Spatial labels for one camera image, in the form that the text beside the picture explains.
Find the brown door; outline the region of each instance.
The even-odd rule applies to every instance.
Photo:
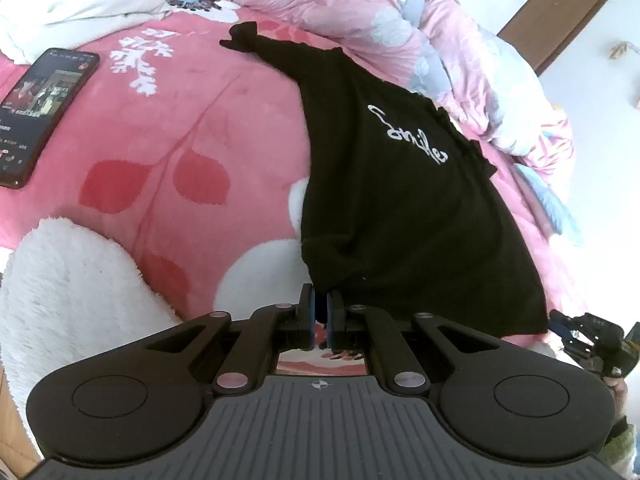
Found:
[[[498,36],[542,74],[607,0],[528,0]]]

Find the wooden floor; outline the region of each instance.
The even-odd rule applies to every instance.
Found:
[[[24,431],[1,364],[0,379],[0,460],[22,478],[36,466],[40,457]]]

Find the gray gripper base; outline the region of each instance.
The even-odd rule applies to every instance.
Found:
[[[514,466],[457,442],[420,399],[374,377],[268,376],[217,400],[181,444],[145,463],[82,469],[48,460],[33,480],[618,480],[594,457]]]

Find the person's hand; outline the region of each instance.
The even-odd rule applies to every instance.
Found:
[[[628,396],[625,380],[605,377],[603,381],[610,388],[616,404],[616,422],[622,420],[626,416],[626,398]]]

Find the black phone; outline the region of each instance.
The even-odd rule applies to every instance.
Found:
[[[0,186],[24,186],[66,108],[100,63],[93,52],[50,48],[0,104]]]

